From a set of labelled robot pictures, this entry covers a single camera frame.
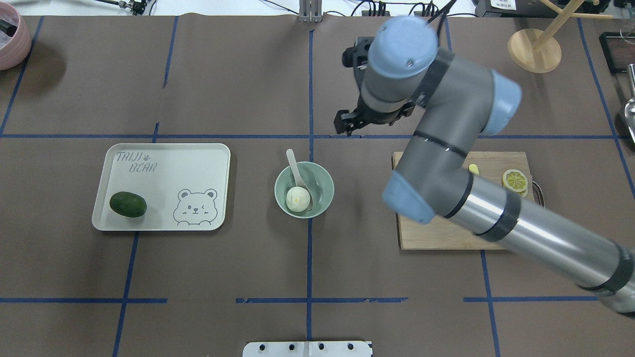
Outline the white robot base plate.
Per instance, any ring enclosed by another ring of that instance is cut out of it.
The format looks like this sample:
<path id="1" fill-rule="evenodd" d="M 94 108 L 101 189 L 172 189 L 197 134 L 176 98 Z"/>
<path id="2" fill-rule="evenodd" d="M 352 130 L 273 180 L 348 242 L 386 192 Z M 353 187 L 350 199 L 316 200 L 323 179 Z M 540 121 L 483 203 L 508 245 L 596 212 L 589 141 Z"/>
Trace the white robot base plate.
<path id="1" fill-rule="evenodd" d="M 243 348 L 243 357 L 372 357 L 367 341 L 286 341 L 252 342 Z"/>

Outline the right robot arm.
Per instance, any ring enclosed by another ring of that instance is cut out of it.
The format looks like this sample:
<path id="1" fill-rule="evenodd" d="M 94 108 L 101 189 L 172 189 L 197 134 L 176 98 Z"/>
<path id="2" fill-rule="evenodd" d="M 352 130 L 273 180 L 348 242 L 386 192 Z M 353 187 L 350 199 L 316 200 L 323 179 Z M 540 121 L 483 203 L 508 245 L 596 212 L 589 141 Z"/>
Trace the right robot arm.
<path id="1" fill-rule="evenodd" d="M 443 217 L 475 236 L 531 258 L 633 318 L 634 252 L 463 167 L 479 135 L 495 135 L 521 102 L 514 81 L 439 46 L 426 20 L 389 18 L 342 54 L 359 88 L 336 132 L 393 124 L 424 113 L 382 194 L 395 213 L 428 224 Z"/>

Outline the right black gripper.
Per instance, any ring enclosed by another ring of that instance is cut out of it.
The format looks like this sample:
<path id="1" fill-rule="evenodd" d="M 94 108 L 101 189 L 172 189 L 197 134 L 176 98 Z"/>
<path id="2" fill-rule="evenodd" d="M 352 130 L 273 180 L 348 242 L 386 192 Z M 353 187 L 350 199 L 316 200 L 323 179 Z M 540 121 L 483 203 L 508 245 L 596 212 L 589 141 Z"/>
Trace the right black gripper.
<path id="1" fill-rule="evenodd" d="M 359 97 L 355 111 L 339 110 L 333 123 L 338 135 L 352 135 L 353 131 L 364 128 L 368 124 L 388 124 L 392 126 L 402 117 L 411 116 L 414 108 L 413 102 L 408 100 L 403 105 L 397 105 L 397 110 L 384 113 L 370 108 L 362 97 Z"/>

